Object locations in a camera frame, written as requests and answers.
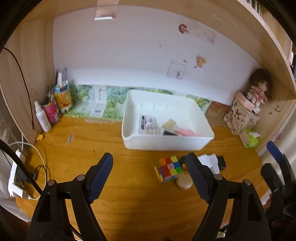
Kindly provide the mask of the white phone stand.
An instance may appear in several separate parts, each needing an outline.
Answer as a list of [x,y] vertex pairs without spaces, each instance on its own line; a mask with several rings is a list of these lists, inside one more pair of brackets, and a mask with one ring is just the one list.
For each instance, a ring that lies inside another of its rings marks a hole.
[[202,165],[209,167],[213,174],[220,173],[220,169],[218,166],[218,158],[215,154],[203,154],[201,156],[198,156],[198,159]]

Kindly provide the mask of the round beige compact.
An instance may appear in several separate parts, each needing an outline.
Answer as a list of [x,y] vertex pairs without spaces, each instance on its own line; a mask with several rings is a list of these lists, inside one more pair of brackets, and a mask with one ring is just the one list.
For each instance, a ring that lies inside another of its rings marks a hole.
[[181,174],[177,179],[176,179],[176,184],[180,189],[183,190],[188,190],[192,187],[193,181],[188,172]]

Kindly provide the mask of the multicolour puzzle cube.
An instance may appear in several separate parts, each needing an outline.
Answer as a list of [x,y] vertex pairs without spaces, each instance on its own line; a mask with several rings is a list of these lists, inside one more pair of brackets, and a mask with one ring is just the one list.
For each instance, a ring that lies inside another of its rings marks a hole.
[[175,180],[183,173],[176,156],[159,159],[154,166],[154,171],[159,183]]

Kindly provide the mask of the pink hair roller clip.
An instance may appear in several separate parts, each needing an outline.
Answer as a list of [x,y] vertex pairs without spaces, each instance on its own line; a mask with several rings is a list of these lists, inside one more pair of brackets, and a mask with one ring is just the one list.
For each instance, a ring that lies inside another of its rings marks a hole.
[[198,135],[192,130],[186,130],[184,128],[180,128],[178,126],[174,126],[173,130],[177,132],[179,135],[186,136],[186,137],[197,137]]

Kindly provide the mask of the white power strip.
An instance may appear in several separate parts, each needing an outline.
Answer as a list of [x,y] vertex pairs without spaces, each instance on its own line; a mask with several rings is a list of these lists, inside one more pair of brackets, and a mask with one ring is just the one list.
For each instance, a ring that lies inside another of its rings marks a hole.
[[27,180],[26,176],[15,163],[15,161],[13,161],[8,181],[8,192],[10,197],[29,199],[30,195],[24,190],[25,180]]

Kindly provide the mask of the beige patterned bag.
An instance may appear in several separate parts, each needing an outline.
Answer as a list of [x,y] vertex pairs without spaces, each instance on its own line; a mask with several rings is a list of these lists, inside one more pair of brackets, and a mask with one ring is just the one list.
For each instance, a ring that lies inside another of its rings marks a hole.
[[260,116],[248,111],[237,99],[234,99],[232,106],[224,115],[223,119],[230,132],[238,136],[246,128],[250,130],[253,129],[260,120]]

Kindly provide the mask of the brown cartoon cardboard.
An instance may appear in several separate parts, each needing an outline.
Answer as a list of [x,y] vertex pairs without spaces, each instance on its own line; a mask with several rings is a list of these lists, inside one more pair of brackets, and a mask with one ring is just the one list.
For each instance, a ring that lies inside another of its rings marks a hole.
[[205,112],[205,117],[211,127],[227,127],[224,116],[230,106],[213,101]]

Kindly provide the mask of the beige wooden block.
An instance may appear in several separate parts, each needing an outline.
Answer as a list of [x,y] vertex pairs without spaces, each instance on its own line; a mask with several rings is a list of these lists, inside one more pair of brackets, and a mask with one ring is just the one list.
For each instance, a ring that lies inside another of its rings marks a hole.
[[172,119],[169,119],[164,125],[163,128],[175,132],[176,131],[176,122]]

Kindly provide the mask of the white spray bottle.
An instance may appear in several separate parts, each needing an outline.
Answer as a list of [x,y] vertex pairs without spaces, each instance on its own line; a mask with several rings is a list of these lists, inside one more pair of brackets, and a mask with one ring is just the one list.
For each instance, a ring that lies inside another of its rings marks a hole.
[[37,101],[34,102],[35,104],[35,111],[36,111],[36,117],[37,120],[39,121],[42,130],[44,132],[48,132],[51,129],[51,124],[46,116],[45,111],[41,108],[39,103]]

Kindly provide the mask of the pink pen holder cup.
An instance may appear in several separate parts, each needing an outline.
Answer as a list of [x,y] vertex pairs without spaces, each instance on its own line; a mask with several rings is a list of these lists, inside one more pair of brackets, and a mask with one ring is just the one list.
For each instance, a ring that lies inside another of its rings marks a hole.
[[45,105],[41,105],[42,109],[48,118],[49,123],[53,126],[60,120],[59,109],[55,102],[50,102]]

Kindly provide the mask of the blue white card pack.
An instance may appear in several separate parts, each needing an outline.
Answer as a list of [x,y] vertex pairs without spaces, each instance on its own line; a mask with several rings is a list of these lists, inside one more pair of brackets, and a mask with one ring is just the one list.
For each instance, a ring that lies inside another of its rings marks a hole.
[[138,132],[141,135],[158,135],[160,129],[156,118],[154,116],[141,115]]

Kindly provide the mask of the orange juice carton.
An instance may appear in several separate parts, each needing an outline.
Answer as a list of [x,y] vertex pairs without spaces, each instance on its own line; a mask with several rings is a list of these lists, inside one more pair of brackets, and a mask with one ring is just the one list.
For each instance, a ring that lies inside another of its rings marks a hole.
[[60,112],[65,113],[69,111],[69,109],[72,106],[72,98],[69,84],[67,83],[62,87],[56,87],[54,96]]

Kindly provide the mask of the brown haired doll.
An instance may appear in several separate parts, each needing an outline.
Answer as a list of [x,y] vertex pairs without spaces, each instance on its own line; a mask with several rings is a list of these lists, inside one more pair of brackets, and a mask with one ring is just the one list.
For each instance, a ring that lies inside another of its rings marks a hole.
[[265,104],[273,93],[273,83],[269,72],[264,69],[256,69],[249,78],[250,88],[247,99],[257,108]]

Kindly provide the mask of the pink square wall sticker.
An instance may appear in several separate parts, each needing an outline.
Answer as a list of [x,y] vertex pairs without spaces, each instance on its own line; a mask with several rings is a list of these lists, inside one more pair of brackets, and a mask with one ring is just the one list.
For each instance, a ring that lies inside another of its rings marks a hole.
[[187,69],[187,65],[183,63],[178,63],[176,61],[171,61],[167,77],[174,78],[177,80],[182,80]]

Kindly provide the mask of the pony wall sticker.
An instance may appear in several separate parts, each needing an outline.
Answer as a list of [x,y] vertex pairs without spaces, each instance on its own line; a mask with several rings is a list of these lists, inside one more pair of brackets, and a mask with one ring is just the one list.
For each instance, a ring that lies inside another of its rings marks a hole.
[[203,65],[206,63],[206,58],[197,56],[196,57],[196,65],[194,66],[195,69],[202,70]]

